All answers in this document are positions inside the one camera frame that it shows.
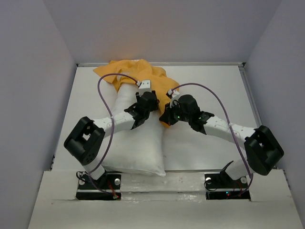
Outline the yellow orange pillowcase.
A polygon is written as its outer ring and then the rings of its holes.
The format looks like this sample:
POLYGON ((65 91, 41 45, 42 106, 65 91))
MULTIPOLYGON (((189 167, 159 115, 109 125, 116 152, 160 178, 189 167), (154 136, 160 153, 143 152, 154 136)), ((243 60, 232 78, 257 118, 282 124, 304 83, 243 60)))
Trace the yellow orange pillowcase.
POLYGON ((157 111, 160 116, 164 113, 165 105, 172 103, 166 95, 167 91, 170 89, 176 90, 176 87, 179 86, 175 80, 167 77, 166 71, 163 68, 152 66, 144 59, 137 61, 111 61, 105 66, 95 68, 93 71, 100 77, 100 80, 112 84, 118 92, 124 86, 133 85, 136 91, 132 95, 132 98, 135 99, 132 104, 136 102, 135 94, 138 92, 136 83, 138 81, 150 80, 151 89, 155 91, 157 99, 159 100, 157 111))

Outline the white pillow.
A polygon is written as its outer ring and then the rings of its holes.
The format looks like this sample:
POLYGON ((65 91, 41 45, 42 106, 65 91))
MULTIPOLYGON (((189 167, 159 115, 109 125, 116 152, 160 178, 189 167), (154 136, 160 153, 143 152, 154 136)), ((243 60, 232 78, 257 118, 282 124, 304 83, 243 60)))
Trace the white pillow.
POLYGON ((114 134, 102 166, 110 171, 146 176, 165 176, 159 112, 153 111, 143 125, 114 134))

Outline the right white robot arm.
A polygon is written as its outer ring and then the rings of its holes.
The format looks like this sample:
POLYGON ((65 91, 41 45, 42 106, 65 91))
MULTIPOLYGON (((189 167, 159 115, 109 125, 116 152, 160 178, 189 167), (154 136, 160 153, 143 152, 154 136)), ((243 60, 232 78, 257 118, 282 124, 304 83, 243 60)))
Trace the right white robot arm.
POLYGON ((245 151, 244 158, 231 161, 222 169, 219 181, 224 187, 232 186, 248 174, 268 175, 284 156, 283 149, 268 127, 228 124, 214 114, 202 111, 188 94, 166 104, 160 121, 169 126, 179 121, 187 122, 194 131, 236 143, 245 151))

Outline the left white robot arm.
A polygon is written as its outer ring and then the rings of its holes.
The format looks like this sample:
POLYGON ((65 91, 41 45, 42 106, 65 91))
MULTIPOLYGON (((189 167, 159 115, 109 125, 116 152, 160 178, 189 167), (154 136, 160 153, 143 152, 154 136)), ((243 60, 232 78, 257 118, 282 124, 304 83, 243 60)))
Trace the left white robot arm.
POLYGON ((141 126, 158 108, 155 91, 135 96, 136 103, 114 116, 96 120, 82 117, 64 141, 64 148, 83 166, 94 188, 103 187, 107 177, 101 165, 102 158, 98 157, 104 138, 141 126))

